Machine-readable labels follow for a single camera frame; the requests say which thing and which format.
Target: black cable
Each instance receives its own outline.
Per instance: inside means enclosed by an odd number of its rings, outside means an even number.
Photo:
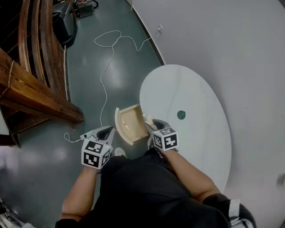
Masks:
[[[99,3],[96,0],[92,0],[92,1],[96,3],[96,6],[93,6],[93,9],[96,9],[98,7]]]

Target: floor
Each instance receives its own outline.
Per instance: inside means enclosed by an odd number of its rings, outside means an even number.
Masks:
[[[83,110],[85,122],[75,131],[68,125],[47,122],[20,135],[21,149],[0,148],[0,197],[18,216],[37,228],[51,228],[59,218],[61,204],[82,169],[82,142],[71,139],[100,127],[100,112],[105,102],[100,74],[111,58],[112,50],[98,47],[94,39],[99,35],[120,30],[131,36],[140,46],[147,39],[139,21],[125,0],[99,0],[95,14],[78,20],[78,33],[68,49],[68,77],[73,104]],[[117,34],[99,40],[111,45]],[[114,48],[114,59],[103,76],[108,102],[102,115],[103,125],[114,126],[115,108],[127,108],[139,103],[140,86],[149,72],[160,66],[152,46],[146,42],[137,53],[133,42],[121,39]],[[146,150],[146,139],[133,146],[116,134],[113,146],[122,147],[131,159]],[[98,197],[100,178],[96,188]]]

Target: round table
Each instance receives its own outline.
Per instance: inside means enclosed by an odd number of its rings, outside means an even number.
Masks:
[[[139,99],[143,114],[168,122],[178,132],[179,153],[223,192],[231,166],[231,136],[208,83],[187,67],[165,65],[146,77]]]

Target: black pants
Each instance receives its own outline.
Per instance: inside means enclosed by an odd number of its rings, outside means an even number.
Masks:
[[[171,173],[175,175],[175,173],[169,166],[167,159],[165,157],[161,158],[158,152],[154,148],[149,149],[142,157],[134,159],[134,160],[125,158],[124,156],[113,156],[110,158],[107,164],[102,168],[100,194],[104,192],[103,189],[104,189],[105,183],[108,182],[111,175],[113,175],[116,171],[118,171],[123,166],[126,166],[134,162],[155,163],[155,164],[163,166],[164,168],[166,168],[167,170],[169,170]]]

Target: forearm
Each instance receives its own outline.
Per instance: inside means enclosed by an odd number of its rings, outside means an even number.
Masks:
[[[166,151],[164,155],[167,157],[178,179],[198,201],[202,202],[209,195],[220,192],[211,178],[191,165],[178,152]]]
[[[68,196],[62,204],[61,218],[70,215],[84,217],[93,204],[97,169],[84,166]]]

